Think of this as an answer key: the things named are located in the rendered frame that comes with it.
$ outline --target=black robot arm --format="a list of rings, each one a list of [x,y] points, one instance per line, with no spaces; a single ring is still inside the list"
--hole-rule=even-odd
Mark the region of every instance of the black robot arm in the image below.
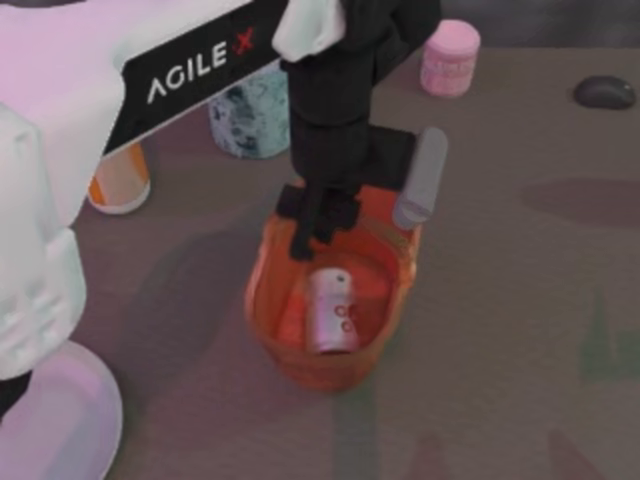
[[[304,188],[285,187],[277,213],[294,218],[291,256],[309,260],[311,237],[349,230],[362,185],[400,191],[415,145],[408,132],[369,124],[373,87],[440,23],[439,0],[341,0],[346,33],[317,56],[282,62],[288,73],[291,159]]]

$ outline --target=orange basket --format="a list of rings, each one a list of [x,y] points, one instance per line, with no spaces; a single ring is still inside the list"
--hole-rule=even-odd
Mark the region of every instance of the orange basket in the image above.
[[[373,370],[400,321],[413,284],[421,229],[402,232],[391,222],[396,195],[363,188],[356,227],[337,232],[331,245],[312,243],[311,263],[296,262],[289,246],[296,224],[273,215],[246,291],[251,330],[278,368],[298,384],[340,391],[360,383]],[[361,348],[349,354],[318,355],[305,350],[306,279],[329,265],[362,271],[354,275],[356,330]]]

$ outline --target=pink lid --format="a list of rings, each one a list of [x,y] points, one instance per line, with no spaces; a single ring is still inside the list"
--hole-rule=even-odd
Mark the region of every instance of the pink lid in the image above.
[[[473,55],[480,48],[480,33],[462,20],[443,20],[427,47],[447,55]]]

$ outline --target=pink container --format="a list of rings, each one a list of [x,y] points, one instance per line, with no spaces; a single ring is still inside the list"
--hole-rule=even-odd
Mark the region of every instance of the pink container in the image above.
[[[459,97],[471,86],[480,34],[461,20],[443,20],[427,41],[420,83],[437,97]]]

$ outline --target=white bottle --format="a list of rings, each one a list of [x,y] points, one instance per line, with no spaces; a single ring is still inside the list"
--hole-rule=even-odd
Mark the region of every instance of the white bottle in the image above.
[[[340,268],[316,270],[309,278],[307,348],[313,353],[350,353],[359,348],[353,323],[353,283]]]
[[[393,223],[400,230],[413,230],[431,218],[449,150],[445,133],[426,129],[416,146],[411,169],[393,209]]]

